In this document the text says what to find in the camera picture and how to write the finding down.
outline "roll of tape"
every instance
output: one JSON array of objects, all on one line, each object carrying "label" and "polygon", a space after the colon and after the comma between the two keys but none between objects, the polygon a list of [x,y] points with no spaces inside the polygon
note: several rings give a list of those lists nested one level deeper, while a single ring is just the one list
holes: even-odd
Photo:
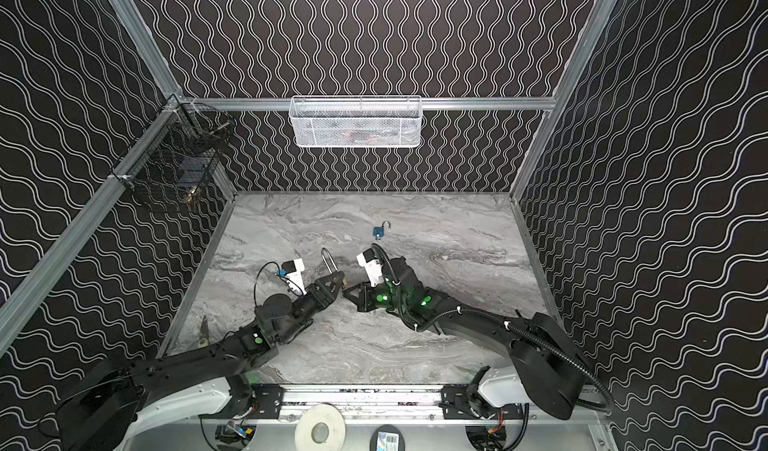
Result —
[{"label": "roll of tape", "polygon": [[[312,437],[312,431],[320,424],[328,427],[328,436],[318,443],[318,439]],[[340,451],[345,437],[346,426],[339,410],[329,404],[318,404],[304,411],[299,418],[293,442],[298,451]]]}]

